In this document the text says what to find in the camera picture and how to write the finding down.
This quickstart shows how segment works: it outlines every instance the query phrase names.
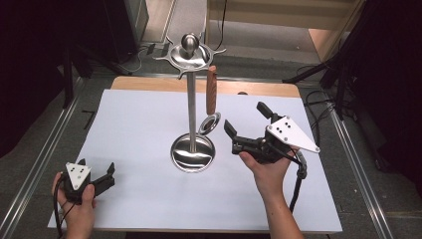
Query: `wooden panel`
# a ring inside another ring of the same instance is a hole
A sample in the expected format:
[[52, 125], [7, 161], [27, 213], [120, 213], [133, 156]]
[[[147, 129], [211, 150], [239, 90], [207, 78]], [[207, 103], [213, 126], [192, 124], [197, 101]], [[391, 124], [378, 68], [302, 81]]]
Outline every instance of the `wooden panel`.
[[[165, 78], [117, 77], [112, 86], [114, 90], [144, 90], [163, 92], [186, 92], [186, 80]], [[206, 81], [196, 81], [196, 91], [205, 93]], [[298, 87], [290, 84], [246, 83], [217, 81], [217, 94], [238, 94], [245, 92], [254, 96], [299, 98]]]
[[346, 31], [350, 31], [360, 16], [363, 1], [355, 1], [349, 12], [337, 22], [333, 30], [310, 29], [311, 38], [319, 59], [324, 62], [336, 53], [339, 41]]
[[[363, 0], [232, 0], [226, 21], [289, 26], [310, 29], [319, 59], [324, 62], [335, 52], [345, 31], [359, 17]], [[221, 19], [223, 0], [208, 0], [209, 20]]]
[[[226, 21], [335, 30], [339, 19], [358, 1], [231, 0], [227, 3]], [[208, 3], [209, 19], [221, 19], [224, 1], [209, 0]]]

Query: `metal base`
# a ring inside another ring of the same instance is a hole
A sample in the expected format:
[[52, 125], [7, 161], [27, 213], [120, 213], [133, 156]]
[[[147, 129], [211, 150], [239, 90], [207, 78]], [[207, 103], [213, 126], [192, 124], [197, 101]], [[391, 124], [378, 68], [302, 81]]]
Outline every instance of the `metal base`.
[[190, 151], [189, 133], [180, 136], [171, 146], [171, 159], [174, 165], [185, 172], [205, 170], [214, 159], [215, 147], [212, 141], [196, 134], [196, 150]]

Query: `human hand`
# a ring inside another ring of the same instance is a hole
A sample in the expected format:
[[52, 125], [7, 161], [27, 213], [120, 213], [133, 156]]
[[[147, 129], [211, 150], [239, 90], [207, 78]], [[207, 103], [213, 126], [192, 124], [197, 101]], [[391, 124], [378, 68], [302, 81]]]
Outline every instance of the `human hand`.
[[[54, 195], [55, 186], [59, 178], [61, 177], [61, 172], [56, 174], [56, 177], [53, 182], [52, 194]], [[63, 209], [63, 214], [69, 211], [66, 215], [65, 220], [68, 226], [67, 239], [72, 238], [90, 238], [91, 233], [94, 227], [94, 208], [96, 202], [94, 201], [96, 190], [92, 184], [87, 185], [82, 194], [82, 204], [74, 205], [71, 202], [68, 202], [65, 192], [62, 188], [59, 189], [57, 200]]]
[[285, 202], [283, 181], [291, 161], [281, 158], [275, 163], [261, 164], [246, 151], [240, 152], [239, 156], [254, 173], [255, 182], [264, 203]]

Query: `metal rail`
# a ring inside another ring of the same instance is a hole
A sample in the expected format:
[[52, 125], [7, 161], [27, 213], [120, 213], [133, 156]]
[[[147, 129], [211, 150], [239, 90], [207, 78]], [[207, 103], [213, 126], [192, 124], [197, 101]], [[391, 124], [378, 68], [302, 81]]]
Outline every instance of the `metal rail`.
[[365, 201], [369, 215], [372, 218], [373, 225], [375, 226], [379, 238], [393, 239], [394, 236], [391, 232], [390, 227], [388, 226], [385, 213], [382, 210], [382, 207], [378, 202], [375, 192], [373, 191], [372, 186], [366, 176], [365, 170], [362, 164], [360, 163], [359, 156], [350, 139], [344, 122], [338, 118], [336, 112], [331, 112], [330, 115], [334, 123], [335, 129], [338, 132], [340, 141], [344, 147], [347, 159], [354, 173], [354, 177], [356, 178], [357, 184], [360, 188], [360, 191], [362, 192], [363, 200]]
[[43, 175], [50, 161], [54, 149], [56, 148], [56, 145], [62, 136], [62, 133], [68, 124], [72, 113], [74, 112], [75, 105], [79, 100], [80, 92], [84, 86], [85, 80], [78, 78], [75, 85], [75, 97], [70, 102], [68, 108], [62, 110], [60, 113], [59, 118], [56, 121], [52, 131], [50, 132], [49, 137], [44, 143], [43, 148], [38, 154], [38, 157], [34, 162], [31, 171], [28, 173], [28, 176], [22, 184], [19, 192], [13, 199], [11, 206], [9, 207], [9, 211], [3, 219], [3, 222], [0, 226], [0, 237], [2, 239], [8, 239], [12, 237], [12, 234], [15, 231], [16, 226], [18, 225], [19, 220], [21, 219], [22, 214], [24, 213], [31, 199], [31, 196], [34, 193], [38, 182], [40, 181], [41, 176]]

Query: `wooden handle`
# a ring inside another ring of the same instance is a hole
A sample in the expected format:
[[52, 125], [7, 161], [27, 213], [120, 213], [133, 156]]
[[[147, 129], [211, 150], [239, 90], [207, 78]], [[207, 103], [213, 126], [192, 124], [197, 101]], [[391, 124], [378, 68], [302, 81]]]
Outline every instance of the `wooden handle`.
[[217, 68], [211, 66], [207, 73], [207, 115], [211, 116], [215, 113], [217, 105]]

